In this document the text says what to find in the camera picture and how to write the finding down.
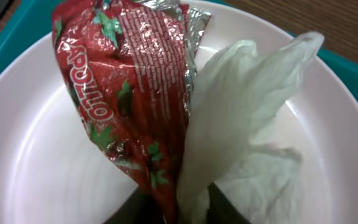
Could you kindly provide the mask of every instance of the snack wrapper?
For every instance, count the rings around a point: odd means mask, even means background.
[[[52,15],[57,62],[89,138],[168,223],[177,222],[194,56],[209,17],[169,0],[67,0]]]

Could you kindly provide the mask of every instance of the white napkin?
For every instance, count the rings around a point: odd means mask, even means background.
[[[253,224],[296,220],[300,156],[292,149],[256,146],[252,140],[296,92],[323,40],[310,32],[261,56],[254,41],[241,40],[205,65],[191,94],[177,190],[181,216],[188,223],[206,222],[207,186],[214,181]]]

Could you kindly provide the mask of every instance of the white bowl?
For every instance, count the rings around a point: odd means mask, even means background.
[[[213,13],[196,58],[239,39],[261,53],[291,37],[246,12],[188,1]],[[0,75],[0,223],[102,223],[135,189],[86,137],[65,90],[51,35]],[[278,115],[273,142],[305,158],[302,224],[358,223],[358,104],[316,59],[297,95]]]

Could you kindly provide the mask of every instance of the teal tray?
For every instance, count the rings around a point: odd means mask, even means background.
[[[212,2],[225,4],[221,0]],[[51,12],[59,0],[22,0],[0,34],[0,73],[26,48],[51,31]],[[336,73],[358,101],[358,64],[328,50],[319,57]]]

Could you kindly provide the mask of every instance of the silver foil lining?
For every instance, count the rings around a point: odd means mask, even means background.
[[[187,96],[184,103],[185,110],[190,115],[190,96],[193,91],[193,80],[197,76],[195,55],[209,18],[211,18],[211,13],[190,6],[186,17],[184,17],[179,7],[180,0],[139,0],[136,2],[151,9],[163,11],[167,15],[182,21],[182,29],[186,31],[184,33],[184,40],[186,50],[185,83]]]

